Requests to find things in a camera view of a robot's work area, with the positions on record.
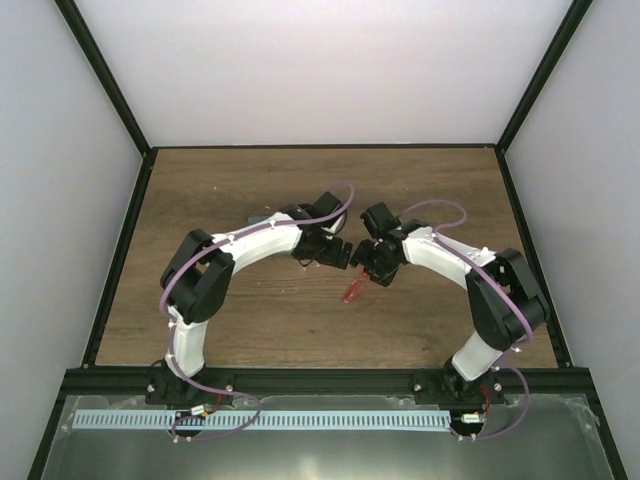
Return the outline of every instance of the black frame edge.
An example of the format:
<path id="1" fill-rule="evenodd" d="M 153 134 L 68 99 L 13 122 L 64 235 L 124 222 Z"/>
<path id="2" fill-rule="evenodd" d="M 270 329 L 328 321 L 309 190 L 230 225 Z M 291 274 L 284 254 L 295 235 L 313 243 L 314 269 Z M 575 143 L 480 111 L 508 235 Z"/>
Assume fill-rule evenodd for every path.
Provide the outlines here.
<path id="1" fill-rule="evenodd" d="M 66 395 L 62 397 L 60 394 L 58 395 L 58 399 L 53 406 L 53 410 L 49 416 L 49 421 L 47 422 L 44 434 L 42 435 L 42 440 L 40 441 L 33 463 L 31 464 L 31 469 L 29 470 L 29 475 L 27 477 L 28 480 L 39 480 L 42 478 L 44 468 L 47 465 L 47 460 L 49 458 L 49 452 L 51 451 L 51 446 L 53 444 L 53 439 L 55 437 L 56 430 L 58 429 L 65 399 Z"/>
<path id="2" fill-rule="evenodd" d="M 538 99 L 540 92 L 542 92 L 553 69 L 558 63 L 558 60 L 560 60 L 567 45 L 569 45 L 573 34 L 578 29 L 582 18 L 587 13 L 587 10 L 589 10 L 592 2 L 593 0 L 573 0 L 569 6 L 549 47 L 547 47 L 547 51 L 542 57 L 542 60 L 540 60 L 538 68 L 536 68 L 529 85 L 513 112 L 511 119 L 509 119 L 509 123 L 507 123 L 500 140 L 498 140 L 498 149 L 500 151 L 506 152 L 509 146 L 511 146 L 513 139 L 520 130 L 520 127 L 522 127 L 527 115 Z"/>
<path id="3" fill-rule="evenodd" d="M 567 346 L 567 342 L 564 338 L 564 335 L 562 334 L 562 328 L 560 327 L 560 322 L 558 321 L 558 315 L 553 304 L 553 299 L 551 298 L 547 281 L 544 278 L 542 265 L 540 264 L 540 259 L 538 258 L 538 254 L 536 253 L 533 238 L 531 238 L 531 231 L 529 230 L 529 225 L 527 224 L 524 211 L 522 210 L 522 205 L 520 204 L 520 199 L 518 198 L 516 187 L 513 183 L 513 178 L 511 177 L 511 172 L 509 171 L 507 159 L 503 152 L 498 151 L 498 148 L 496 148 L 496 159 L 498 161 L 498 167 L 500 168 L 502 180 L 507 191 L 507 197 L 509 198 L 509 203 L 511 204 L 511 211 L 513 212 L 513 217 L 516 221 L 518 232 L 520 233 L 520 240 L 522 241 L 524 254 L 529 261 L 529 266 L 531 267 L 533 275 L 540 285 L 542 293 L 549 302 L 551 315 L 549 317 L 549 321 L 547 322 L 547 330 L 549 331 L 549 338 L 551 339 L 551 346 L 553 347 L 553 353 L 556 357 L 556 362 L 558 363 L 558 367 L 561 368 L 572 367 L 573 361 L 571 360 L 569 347 Z"/>
<path id="4" fill-rule="evenodd" d="M 107 320 L 109 319 L 111 305 L 115 298 L 118 282 L 120 281 L 120 275 L 122 274 L 124 262 L 127 258 L 127 253 L 129 252 L 131 239 L 133 238 L 133 233 L 138 221 L 138 216 L 140 215 L 140 209 L 142 208 L 142 202 L 144 201 L 144 196 L 147 191 L 147 186 L 149 185 L 149 180 L 151 179 L 151 172 L 157 155 L 158 149 L 153 148 L 149 155 L 146 155 L 142 159 L 138 178 L 133 189 L 133 194 L 131 195 L 131 201 L 129 202 L 129 207 L 127 208 L 127 213 L 124 217 L 124 223 L 122 224 L 122 230 L 118 237 L 118 243 L 116 244 L 116 250 L 111 261 L 111 266 L 109 267 L 107 280 L 102 291 L 102 296 L 100 297 L 96 317 L 93 321 L 89 340 L 82 357 L 83 365 L 94 365 L 96 357 L 98 356 L 100 342 L 102 341 L 104 329 L 107 324 Z"/>
<path id="5" fill-rule="evenodd" d="M 76 2 L 74 0 L 56 0 L 56 5 L 69 25 L 69 29 L 76 37 L 80 48 L 87 57 L 89 64 L 91 64 L 93 71 L 102 84 L 107 96 L 111 100 L 113 107 L 120 116 L 122 123 L 129 132 L 131 139 L 140 151 L 140 154 L 148 155 L 151 151 L 151 147 L 145 139 L 138 122 L 133 116 L 133 112 L 131 111 L 131 108 L 129 108 L 129 104 L 125 100 L 116 79 L 107 65 L 107 62 L 102 56 L 102 53 L 98 48 L 98 44 L 89 31 L 89 27 L 84 21 L 84 18 L 82 18 L 82 14 L 76 5 Z"/>
<path id="6" fill-rule="evenodd" d="M 256 149 L 411 149 L 411 148 L 495 148 L 494 143 L 303 143 L 274 145 L 167 145 L 157 147 L 160 150 L 256 150 Z"/>
<path id="7" fill-rule="evenodd" d="M 158 367 L 94 366 L 67 370 L 60 397 L 67 395 L 146 395 Z M 202 381 L 232 381 L 234 389 L 259 396 L 304 394 L 408 394 L 413 379 L 423 372 L 442 369 L 349 368 L 216 368 L 205 367 Z M 585 393 L 595 388 L 588 368 L 523 368 L 532 393 Z M 511 371 L 497 373 L 503 391 L 522 392 L 520 379 Z"/>
<path id="8" fill-rule="evenodd" d="M 624 469 L 624 464 L 620 458 L 620 452 L 618 452 L 616 442 L 613 439 L 613 434 L 609 428 L 609 422 L 607 422 L 607 417 L 605 416 L 602 405 L 600 404 L 600 399 L 595 393 L 595 387 L 594 394 L 591 397 L 587 395 L 587 400 L 589 402 L 589 408 L 593 414 L 598 417 L 598 421 L 600 423 L 598 425 L 598 434 L 600 435 L 600 441 L 604 447 L 604 453 L 609 461 L 609 467 L 611 467 L 613 478 L 615 480 L 628 480 L 629 477 Z"/>

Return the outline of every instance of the red wire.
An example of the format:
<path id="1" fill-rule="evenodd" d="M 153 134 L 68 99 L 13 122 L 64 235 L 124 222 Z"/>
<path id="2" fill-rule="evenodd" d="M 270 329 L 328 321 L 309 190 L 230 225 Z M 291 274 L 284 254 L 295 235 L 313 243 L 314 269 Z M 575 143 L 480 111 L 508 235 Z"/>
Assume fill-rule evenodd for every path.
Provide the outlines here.
<path id="1" fill-rule="evenodd" d="M 489 405 L 491 405 L 491 400 L 489 399 L 489 390 L 487 389 L 487 387 L 481 386 L 480 387 L 480 391 L 484 395 L 484 398 L 485 398 L 485 400 L 487 402 L 487 405 L 484 408 L 484 415 L 485 415 L 484 421 L 486 422 L 487 419 L 489 418 Z"/>
<path id="2" fill-rule="evenodd" d="M 213 407 L 213 410 L 211 410 L 211 413 L 209 415 L 211 415 L 213 413 L 216 413 L 218 411 L 218 409 L 220 408 L 220 403 L 221 402 L 222 402 L 222 394 L 219 393 L 218 394 L 218 401 L 216 402 L 216 406 Z"/>

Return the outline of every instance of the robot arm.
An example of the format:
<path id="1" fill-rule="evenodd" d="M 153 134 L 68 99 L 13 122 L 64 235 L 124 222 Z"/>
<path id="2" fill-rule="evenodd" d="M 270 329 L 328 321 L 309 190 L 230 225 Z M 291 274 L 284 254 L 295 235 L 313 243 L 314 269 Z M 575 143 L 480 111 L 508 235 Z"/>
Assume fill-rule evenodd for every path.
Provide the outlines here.
<path id="1" fill-rule="evenodd" d="M 449 395 L 463 399 L 503 352 L 525 335 L 523 325 L 476 271 L 435 242 L 432 227 L 416 220 L 403 224 L 383 203 L 367 209 L 361 219 L 375 241 L 361 242 L 351 264 L 362 264 L 373 282 L 388 286 L 401 265 L 414 264 L 429 268 L 467 290 L 475 331 L 445 363 L 443 378 Z M 508 289 L 509 298 L 522 311 L 532 330 L 546 322 L 549 305 L 519 252 L 508 249 L 496 253 L 440 234 L 438 238 Z"/>
<path id="2" fill-rule="evenodd" d="M 173 355 L 182 371 L 194 376 L 204 366 L 203 347 L 209 319 L 222 307 L 231 277 L 246 266 L 277 253 L 290 252 L 298 260 L 316 260 L 319 263 L 345 269 L 351 255 L 352 244 L 334 236 L 344 224 L 345 214 L 329 224 L 282 225 L 287 221 L 320 218 L 331 214 L 342 203 L 325 193 L 313 205 L 293 205 L 283 208 L 260 224 L 269 225 L 243 236 L 260 224 L 224 234 L 208 235 L 194 230 L 173 257 L 161 278 L 166 287 L 173 275 L 191 257 L 204 248 L 223 239 L 226 245 L 203 257 L 203 269 L 196 266 L 187 270 L 169 295 L 169 313 L 176 322 Z M 172 354 L 165 354 L 171 371 Z"/>

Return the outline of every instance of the wooden floor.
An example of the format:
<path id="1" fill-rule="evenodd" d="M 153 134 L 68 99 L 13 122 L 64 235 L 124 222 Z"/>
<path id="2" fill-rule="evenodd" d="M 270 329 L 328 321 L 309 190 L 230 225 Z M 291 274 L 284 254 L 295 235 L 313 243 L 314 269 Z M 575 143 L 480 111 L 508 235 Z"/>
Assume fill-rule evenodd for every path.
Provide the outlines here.
<path id="1" fill-rule="evenodd" d="M 521 250 L 490 149 L 192 149 L 159 152 L 98 354 L 98 364 L 150 364 L 167 348 L 159 278 L 194 228 L 221 233 L 291 203 L 311 203 L 339 180 L 356 187 L 341 234 L 367 236 L 358 216 L 384 201 L 399 212 L 427 198 L 459 202 L 468 222 L 447 234 L 474 246 Z M 336 192 L 345 198 L 348 192 Z M 416 212 L 430 224 L 458 218 L 447 208 Z M 406 266 L 388 288 L 340 299 L 359 272 L 303 268 L 271 257 L 234 276 L 209 322 L 210 366 L 440 367 L 472 332 L 466 292 Z M 545 329 L 514 364 L 554 367 Z"/>

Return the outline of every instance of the black metal frame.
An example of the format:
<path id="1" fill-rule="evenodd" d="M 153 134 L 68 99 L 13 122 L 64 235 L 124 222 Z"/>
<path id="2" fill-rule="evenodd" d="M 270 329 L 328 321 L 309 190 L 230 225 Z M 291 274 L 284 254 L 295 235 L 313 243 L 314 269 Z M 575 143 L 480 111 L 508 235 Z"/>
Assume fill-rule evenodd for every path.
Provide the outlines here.
<path id="1" fill-rule="evenodd" d="M 525 254 L 531 268 L 540 283 L 545 296 L 549 299 L 552 315 L 548 323 L 549 335 L 553 345 L 558 369 L 525 369 L 532 393 L 568 393 L 584 394 L 591 410 L 598 416 L 598 432 L 604 445 L 614 477 L 626 479 L 624 467 L 618 455 L 615 442 L 600 405 L 597 392 L 588 369 L 573 367 L 567 344 L 562 335 L 558 318 L 551 303 L 539 259 L 531 238 L 524 212 L 518 200 L 515 186 L 509 173 L 505 152 L 513 142 L 518 130 L 524 123 L 529 111 L 540 95 L 546 81 L 560 59 L 573 33 L 586 14 L 592 0 L 573 0 L 551 44 L 542 58 L 531 82 L 514 111 L 497 145 L 494 144 L 411 144 L 411 145 L 268 145 L 268 146 L 211 146 L 189 148 L 493 148 L 511 208 L 518 226 Z M 150 148 L 131 109 L 129 108 L 115 78 L 84 22 L 73 0 L 56 0 L 62 15 L 69 24 L 80 47 L 93 67 L 99 81 L 111 99 L 131 138 L 138 147 L 143 161 L 135 185 L 133 196 L 122 227 L 120 238 L 113 257 L 109 275 L 98 312 L 93 324 L 91 336 L 83 357 L 83 368 L 68 370 L 56 399 L 49 423 L 33 462 L 30 479 L 40 478 L 58 425 L 64 401 L 69 395 L 146 395 L 147 385 L 152 377 L 152 367 L 101 367 L 95 365 L 96 355 L 118 286 L 122 268 L 127 256 L 136 221 L 142 207 L 144 195 L 149 183 L 151 171 L 158 148 Z M 259 396 L 265 395 L 301 395 L 301 394 L 381 394 L 381 395 L 419 395 L 414 392 L 416 378 L 425 373 L 439 370 L 299 370 L 299 369 L 212 369 L 206 368 L 204 378 L 231 378 L 237 390 L 249 391 Z M 499 372 L 499 381 L 504 393 L 522 391 L 519 379 L 508 372 Z"/>

